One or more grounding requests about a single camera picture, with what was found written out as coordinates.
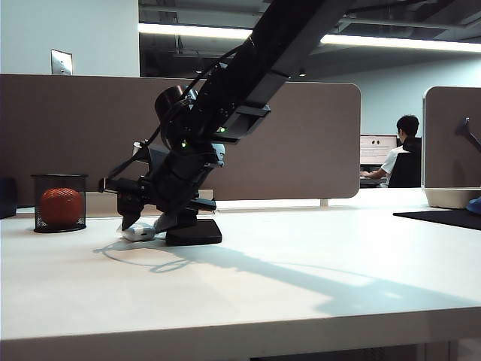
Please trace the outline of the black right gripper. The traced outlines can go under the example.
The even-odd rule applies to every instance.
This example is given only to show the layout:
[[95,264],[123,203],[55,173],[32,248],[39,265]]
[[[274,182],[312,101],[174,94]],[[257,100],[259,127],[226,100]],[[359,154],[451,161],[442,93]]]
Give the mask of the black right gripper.
[[[137,180],[117,179],[116,176],[133,162],[148,164],[147,174]],[[198,194],[200,186],[215,167],[216,149],[170,152],[140,149],[108,176],[100,179],[98,191],[117,194],[117,211],[123,217],[122,231],[140,218],[145,205],[155,205],[164,212],[153,225],[156,234],[171,232],[194,226],[197,223],[197,211],[193,210],[216,209],[215,201],[202,199]]]

